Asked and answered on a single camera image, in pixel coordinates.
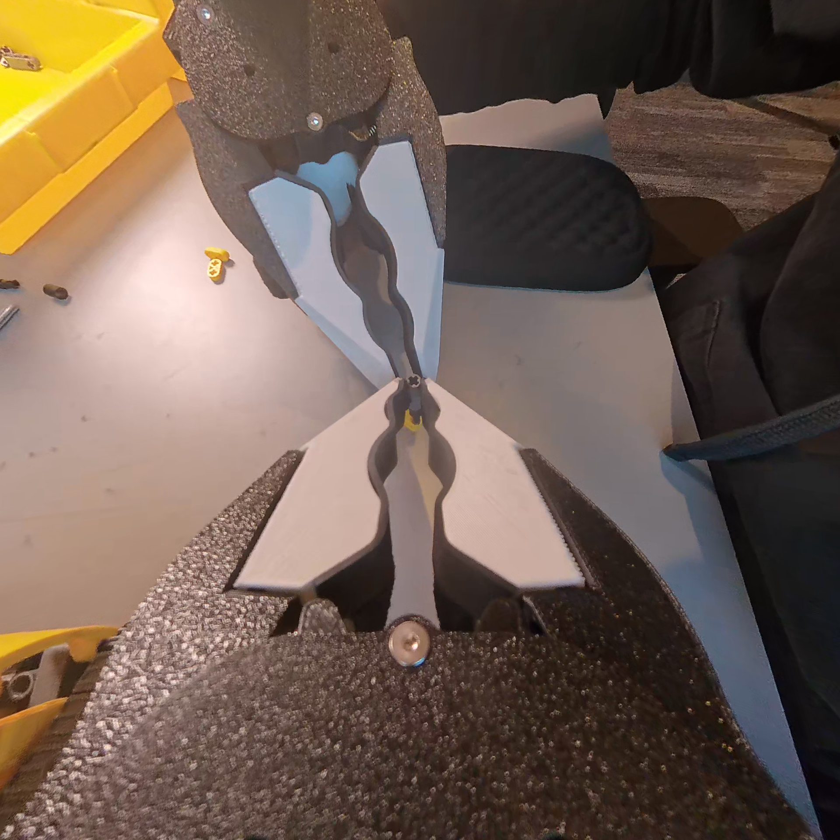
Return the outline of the yellow building-block toy vehicle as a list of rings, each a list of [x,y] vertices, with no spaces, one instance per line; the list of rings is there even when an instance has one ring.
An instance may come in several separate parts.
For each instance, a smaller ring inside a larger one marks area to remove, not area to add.
[[[26,707],[2,711],[1,786],[13,779],[36,743],[65,709],[61,684],[69,663],[87,664],[118,626],[53,628],[1,636],[2,697]]]

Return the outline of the small black axle pin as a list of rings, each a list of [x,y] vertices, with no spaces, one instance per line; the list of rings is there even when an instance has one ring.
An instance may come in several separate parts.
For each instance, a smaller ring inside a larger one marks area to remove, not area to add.
[[[423,411],[424,378],[413,350],[399,350],[393,354],[392,367],[399,379],[393,403],[396,409],[408,410],[419,417]]]

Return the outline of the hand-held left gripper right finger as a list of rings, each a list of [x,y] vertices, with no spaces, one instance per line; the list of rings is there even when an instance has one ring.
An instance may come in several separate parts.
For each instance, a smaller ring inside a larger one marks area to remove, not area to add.
[[[422,383],[434,508],[434,603],[443,631],[473,631],[499,599],[586,586],[524,448],[431,380]]]

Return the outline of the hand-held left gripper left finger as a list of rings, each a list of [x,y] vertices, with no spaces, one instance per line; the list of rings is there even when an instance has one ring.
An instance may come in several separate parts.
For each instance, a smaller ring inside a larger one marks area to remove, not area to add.
[[[330,601],[383,629],[395,562],[385,479],[397,463],[406,382],[392,380],[292,455],[292,471],[233,573],[237,592]]]

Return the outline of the yellow plastic storage bin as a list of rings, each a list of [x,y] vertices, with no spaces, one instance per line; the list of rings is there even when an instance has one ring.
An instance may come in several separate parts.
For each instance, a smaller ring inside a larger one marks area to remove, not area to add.
[[[12,255],[173,107],[172,1],[2,1],[1,251]]]

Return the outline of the grey desk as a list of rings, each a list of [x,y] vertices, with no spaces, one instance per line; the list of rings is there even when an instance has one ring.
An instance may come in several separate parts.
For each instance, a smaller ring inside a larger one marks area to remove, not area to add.
[[[227,249],[225,279],[204,249]],[[280,456],[373,393],[216,214],[172,109],[16,254],[2,293],[2,632],[120,625]],[[65,302],[45,284],[68,289]],[[648,274],[600,293],[444,285],[437,381],[620,526],[738,723],[814,818]]]

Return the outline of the pile of small building pieces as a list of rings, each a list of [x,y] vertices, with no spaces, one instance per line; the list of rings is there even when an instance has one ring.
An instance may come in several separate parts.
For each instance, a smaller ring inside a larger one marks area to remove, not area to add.
[[[2,292],[14,292],[17,293],[21,291],[22,287],[18,280],[7,280],[1,279],[1,291]],[[46,283],[43,286],[43,292],[49,298],[53,298],[57,301],[65,302],[70,299],[70,293],[68,289],[58,286],[56,284]],[[20,307],[16,304],[8,304],[3,305],[1,310],[1,330],[3,331],[13,320],[16,319],[16,316],[20,313]]]

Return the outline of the black quilted pad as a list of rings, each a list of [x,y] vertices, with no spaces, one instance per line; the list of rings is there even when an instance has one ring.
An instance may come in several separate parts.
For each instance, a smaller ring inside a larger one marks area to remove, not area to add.
[[[597,292],[644,272],[653,236],[635,184],[588,154],[447,147],[444,281]]]

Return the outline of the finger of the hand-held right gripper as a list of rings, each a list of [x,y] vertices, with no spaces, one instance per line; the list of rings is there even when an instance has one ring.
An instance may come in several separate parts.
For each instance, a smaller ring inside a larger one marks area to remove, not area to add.
[[[353,227],[337,227],[317,189],[277,176],[248,197],[297,291],[299,309],[376,388],[402,375],[402,333],[385,301],[384,256]]]
[[[395,251],[395,290],[413,321],[420,372],[438,378],[445,253],[438,246],[409,140],[375,148],[359,178],[366,209]]]

